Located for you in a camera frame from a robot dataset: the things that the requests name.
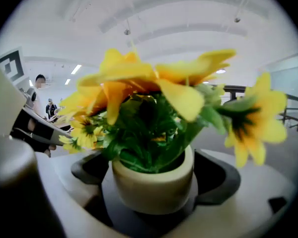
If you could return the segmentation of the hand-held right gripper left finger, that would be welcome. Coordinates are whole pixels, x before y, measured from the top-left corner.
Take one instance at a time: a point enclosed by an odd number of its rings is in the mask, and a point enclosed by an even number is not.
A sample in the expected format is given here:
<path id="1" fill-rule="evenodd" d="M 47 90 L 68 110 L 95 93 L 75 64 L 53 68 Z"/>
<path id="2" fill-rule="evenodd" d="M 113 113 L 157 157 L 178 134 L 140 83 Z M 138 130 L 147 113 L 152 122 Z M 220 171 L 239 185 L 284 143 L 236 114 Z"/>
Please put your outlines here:
<path id="1" fill-rule="evenodd" d="M 39 175 L 68 238 L 123 238 L 111 228 L 101 187 L 85 184 L 71 173 L 83 154 L 49 158 L 36 152 Z"/>

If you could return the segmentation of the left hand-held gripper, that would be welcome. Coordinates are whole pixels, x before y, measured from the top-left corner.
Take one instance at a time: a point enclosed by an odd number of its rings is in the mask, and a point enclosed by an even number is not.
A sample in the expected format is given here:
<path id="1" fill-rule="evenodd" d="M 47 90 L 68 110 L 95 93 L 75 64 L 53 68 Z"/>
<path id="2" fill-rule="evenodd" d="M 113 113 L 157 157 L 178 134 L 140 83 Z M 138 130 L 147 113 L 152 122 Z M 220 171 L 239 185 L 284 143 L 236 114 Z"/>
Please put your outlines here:
<path id="1" fill-rule="evenodd" d="M 62 146 L 60 136 L 71 138 L 66 131 L 54 126 L 23 107 L 30 87 L 20 47 L 0 55 L 0 136 L 10 135 L 28 143 L 35 152 L 45 152 L 51 145 Z"/>

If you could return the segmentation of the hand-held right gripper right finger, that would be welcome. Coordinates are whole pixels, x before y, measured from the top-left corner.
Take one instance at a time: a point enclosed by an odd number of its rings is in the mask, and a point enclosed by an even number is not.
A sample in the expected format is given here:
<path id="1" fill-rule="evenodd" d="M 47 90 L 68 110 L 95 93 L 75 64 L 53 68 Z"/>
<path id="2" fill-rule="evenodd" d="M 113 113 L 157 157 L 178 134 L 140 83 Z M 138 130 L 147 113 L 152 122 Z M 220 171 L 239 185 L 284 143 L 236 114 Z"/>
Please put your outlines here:
<path id="1" fill-rule="evenodd" d="M 198 194 L 193 212 L 166 238 L 261 238 L 283 215 L 295 185 L 275 169 L 232 155 L 195 150 Z"/>

